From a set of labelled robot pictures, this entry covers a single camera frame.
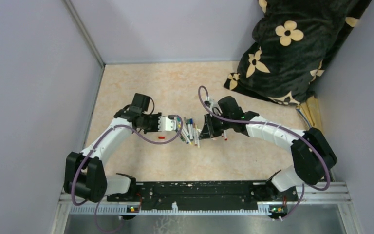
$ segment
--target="black fabric with flower print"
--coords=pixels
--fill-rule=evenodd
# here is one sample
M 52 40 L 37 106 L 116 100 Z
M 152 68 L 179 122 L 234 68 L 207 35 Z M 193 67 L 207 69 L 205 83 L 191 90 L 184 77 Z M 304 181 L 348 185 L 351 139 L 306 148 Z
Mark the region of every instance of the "black fabric with flower print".
M 259 0 L 256 41 L 224 87 L 282 105 L 304 102 L 371 0 Z

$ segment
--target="floor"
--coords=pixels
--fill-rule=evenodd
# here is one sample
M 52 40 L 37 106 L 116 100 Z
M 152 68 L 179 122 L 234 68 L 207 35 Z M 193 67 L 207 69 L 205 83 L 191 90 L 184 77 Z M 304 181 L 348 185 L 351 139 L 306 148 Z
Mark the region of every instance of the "floor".
M 200 128 L 206 113 L 198 100 L 200 85 L 207 87 L 215 100 L 233 96 L 243 111 L 258 112 L 270 121 L 304 129 L 294 107 L 260 101 L 223 88 L 227 75 L 235 71 L 237 64 L 229 61 L 107 65 L 87 144 L 108 127 L 115 112 L 131 103 L 134 93 L 152 97 L 154 112 L 192 117 Z M 146 137 L 159 141 L 158 136 L 168 139 L 173 135 L 174 132 L 150 133 Z M 200 149 L 178 139 L 167 145 L 152 145 L 132 135 L 118 147 L 105 170 L 108 175 L 124 173 L 137 181 L 248 180 L 267 179 L 291 164 L 292 156 L 285 150 L 228 130 L 228 141 L 202 140 Z

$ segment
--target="beige flower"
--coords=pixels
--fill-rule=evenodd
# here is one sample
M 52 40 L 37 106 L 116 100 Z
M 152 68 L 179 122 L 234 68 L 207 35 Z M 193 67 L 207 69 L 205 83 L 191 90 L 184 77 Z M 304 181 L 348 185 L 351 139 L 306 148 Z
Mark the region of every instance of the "beige flower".
M 266 13 L 266 8 L 267 8 L 266 0 L 259 0 L 259 5 L 262 8 L 263 13 Z
M 359 21 L 358 19 L 353 18 L 353 17 L 346 17 L 346 18 L 345 18 L 345 22 L 346 22 L 349 26 L 351 26 L 352 28 L 356 26 L 356 24 L 357 24 L 358 21 Z
M 303 39 L 303 32 L 297 28 L 297 24 L 294 21 L 288 20 L 284 23 L 284 26 L 276 27 L 276 34 L 280 37 L 280 44 L 282 46 L 288 46 L 294 41 L 300 41 Z
M 322 62 L 323 62 L 323 60 L 320 61 L 318 69 L 310 71 L 310 74 L 313 76 L 313 79 L 310 82 L 312 82 L 313 80 L 315 80 L 316 76 L 318 76 L 318 77 L 322 76 L 323 72 L 325 71 L 325 70 L 321 70 L 321 68 L 322 68 Z
M 232 90 L 237 87 L 237 81 L 240 79 L 240 73 L 233 73 L 233 75 L 229 74 L 227 79 L 231 80 L 229 89 Z
M 296 105 L 300 104 L 300 102 L 296 101 L 293 98 L 292 91 L 290 91 L 286 95 L 282 96 L 281 98 L 280 97 L 268 97 L 268 98 L 270 98 L 271 100 L 277 102 L 280 105 L 289 105 L 290 103 L 294 103 Z
M 269 69 L 266 67 L 266 65 L 262 62 L 260 62 L 260 56 L 262 55 L 262 48 L 259 47 L 259 50 L 255 52 L 255 54 L 249 54 L 249 68 L 247 69 L 246 78 L 249 78 L 256 69 L 265 72 L 270 73 Z

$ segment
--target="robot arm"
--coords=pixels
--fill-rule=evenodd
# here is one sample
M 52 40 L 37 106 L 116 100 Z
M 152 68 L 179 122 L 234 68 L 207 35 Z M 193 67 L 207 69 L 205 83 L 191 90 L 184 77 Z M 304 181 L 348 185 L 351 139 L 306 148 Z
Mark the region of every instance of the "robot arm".
M 64 190 L 71 193 L 73 179 L 79 165 L 86 159 L 86 173 L 80 172 L 75 184 L 75 195 L 92 202 L 98 202 L 104 195 L 124 194 L 134 181 L 131 176 L 116 174 L 106 176 L 104 165 L 121 143 L 128 138 L 132 130 L 142 129 L 144 133 L 176 130 L 174 117 L 165 117 L 161 113 L 144 114 L 150 97 L 135 94 L 132 104 L 114 115 L 108 128 L 80 153 L 71 152 L 67 156 Z
M 232 123 L 220 120 L 212 114 L 206 114 L 200 139 L 218 137 L 222 134 L 223 130 L 231 128 L 235 132 L 246 136 L 267 140 L 292 154 L 294 165 L 275 173 L 268 179 L 267 184 L 270 184 L 273 190 L 283 192 L 304 182 L 315 185 L 325 175 L 323 166 L 312 153 L 312 150 L 298 137 L 289 132 L 294 132 L 310 142 L 320 153 L 328 169 L 331 169 L 337 163 L 337 158 L 331 147 L 322 132 L 316 128 L 305 131 L 272 123 L 258 113 L 251 111 L 243 112 L 236 100 L 231 96 L 224 97 L 217 104 L 207 97 L 204 104 L 207 107 L 211 107 L 212 111 L 217 109 L 220 112 L 219 116 L 227 119 L 265 122 L 265 124 Z

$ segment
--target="purple cable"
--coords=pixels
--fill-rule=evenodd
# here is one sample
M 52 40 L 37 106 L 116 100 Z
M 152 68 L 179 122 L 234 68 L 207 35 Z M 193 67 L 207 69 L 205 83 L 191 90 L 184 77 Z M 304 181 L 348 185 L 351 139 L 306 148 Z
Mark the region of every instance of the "purple cable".
M 270 126 L 273 126 L 273 127 L 278 127 L 292 135 L 294 135 L 295 137 L 299 138 L 301 141 L 303 141 L 303 143 L 305 143 L 311 150 L 312 152 L 315 154 L 315 156 L 318 158 L 318 160 L 320 161 L 320 163 L 322 164 L 322 167 L 323 169 L 325 170 L 325 177 L 326 177 L 326 185 L 324 188 L 318 188 L 316 186 L 313 186 L 313 185 L 309 185 L 310 187 L 316 189 L 316 190 L 319 190 L 319 191 L 325 191 L 329 188 L 330 186 L 330 174 L 329 174 L 329 169 L 328 167 L 326 166 L 326 163 L 325 161 L 322 159 L 322 157 L 320 156 L 319 152 L 313 147 L 312 144 L 309 143 L 309 141 L 307 141 L 306 139 L 304 139 L 302 136 L 300 136 L 299 134 L 293 132 L 292 130 L 290 129 L 287 129 L 285 127 L 282 127 L 280 125 L 277 125 L 275 123 L 270 123 L 270 122 L 262 122 L 262 121 L 246 121 L 246 120 L 234 120 L 234 119 L 227 119 L 227 118 L 224 118 L 224 117 L 221 117 L 221 116 L 218 116 L 216 114 L 214 114 L 211 110 L 209 110 L 206 106 L 206 104 L 204 104 L 203 102 L 203 99 L 201 98 L 201 89 L 204 89 L 204 91 L 206 92 L 206 96 L 208 97 L 208 90 L 206 87 L 204 87 L 203 85 L 201 85 L 199 87 L 199 90 L 198 90 L 198 95 L 199 95 L 199 100 L 201 102 L 201 104 L 203 105 L 204 109 L 209 112 L 211 115 L 213 115 L 214 117 L 220 119 L 220 120 L 223 120 L 223 121 L 226 121 L 226 122 L 231 122 L 231 123 L 244 123 L 244 124 L 263 124 L 263 125 L 270 125 Z M 298 202 L 296 203 L 296 205 L 292 208 L 292 210 L 287 214 L 286 217 L 288 217 L 291 213 L 294 212 L 295 208 L 300 204 L 302 198 L 303 198 L 303 195 L 304 195 L 304 184 L 302 184 L 302 194 L 300 195 L 300 198 L 298 200 Z
M 95 213 L 94 213 L 95 224 L 96 224 L 98 230 L 102 231 L 103 233 L 115 233 L 115 232 L 119 231 L 119 230 L 124 226 L 124 222 L 123 222 L 123 221 L 120 222 L 120 225 L 118 226 L 118 228 L 116 228 L 116 229 L 114 229 L 114 230 L 111 230 L 111 231 L 104 230 L 104 229 L 102 229 L 102 228 L 99 226 L 96 212 L 97 212 L 97 210 L 98 210 L 99 204 L 101 204 L 101 201 L 102 201 L 102 200 L 100 200 L 100 201 L 97 203 L 97 206 L 95 207 Z
M 181 117 L 179 115 L 176 115 L 178 118 L 180 118 L 180 122 L 181 122 L 181 126 L 183 125 L 183 120 L 181 119 Z M 180 134 L 181 134 L 181 131 L 178 131 L 176 133 L 176 135 L 171 138 L 170 140 L 167 140 L 167 141 L 163 141 L 163 142 L 156 142 L 156 141 L 152 141 L 150 139 L 147 139 L 145 136 L 143 136 L 141 133 L 139 133 L 138 131 L 136 131 L 135 129 L 133 129 L 132 127 L 128 126 L 128 125 L 123 125 L 123 124 L 118 124 L 118 125 L 115 125 L 114 127 L 112 128 L 109 128 L 108 130 L 106 130 L 101 136 L 100 138 L 96 141 L 96 143 L 94 144 L 94 147 L 90 150 L 90 152 L 85 156 L 85 158 L 82 160 L 82 162 L 80 163 L 80 165 L 78 166 L 78 169 L 76 170 L 76 173 L 75 173 L 75 176 L 74 176 L 74 179 L 72 181 L 72 187 L 71 187 L 71 200 L 72 200 L 72 203 L 76 206 L 80 206 L 82 204 L 84 204 L 85 202 L 87 202 L 87 200 L 84 200 L 83 202 L 81 203 L 77 203 L 76 200 L 75 200 L 75 187 L 76 187 L 76 182 L 78 180 L 78 176 L 79 176 L 79 173 L 81 172 L 82 168 L 84 167 L 84 164 L 85 162 L 87 162 L 87 160 L 89 159 L 89 157 L 93 154 L 93 152 L 96 151 L 98 145 L 101 143 L 101 141 L 108 135 L 108 133 L 110 133 L 111 131 L 115 130 L 116 128 L 120 128 L 120 127 L 123 127 L 123 128 L 127 128 L 127 129 L 130 129 L 133 133 L 136 133 L 139 137 L 141 137 L 143 140 L 145 140 L 146 142 L 148 143 L 151 143 L 151 144 L 154 144 L 154 145 L 164 145 L 164 144 L 168 144 L 172 141 L 174 141 L 175 139 L 177 139 Z M 117 232 L 121 227 L 122 225 L 120 225 L 120 227 L 116 230 L 113 230 L 111 232 L 109 231 L 105 231 L 103 229 L 101 229 L 98 225 L 98 222 L 97 222 L 97 219 L 96 219 L 96 211 L 98 209 L 98 206 L 99 204 L 101 203 L 101 201 L 97 204 L 97 207 L 95 209 L 95 221 L 96 221 L 96 225 L 97 225 L 97 228 L 104 232 L 104 233 L 114 233 L 114 232 Z

